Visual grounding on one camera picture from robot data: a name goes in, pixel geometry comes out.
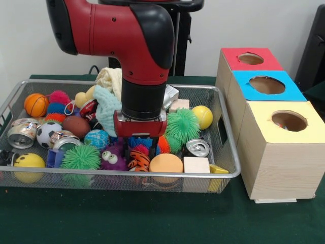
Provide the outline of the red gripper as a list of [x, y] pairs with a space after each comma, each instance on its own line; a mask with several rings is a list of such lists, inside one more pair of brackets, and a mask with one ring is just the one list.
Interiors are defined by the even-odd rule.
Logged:
[[152, 138], [152, 145], [149, 150], [150, 160], [156, 156], [159, 137], [165, 133], [167, 128], [167, 113], [164, 110], [154, 120], [134, 120], [125, 117], [121, 110], [115, 110], [113, 118], [115, 133], [117, 137], [123, 138], [123, 153], [127, 163], [130, 159], [128, 137], [132, 136]]

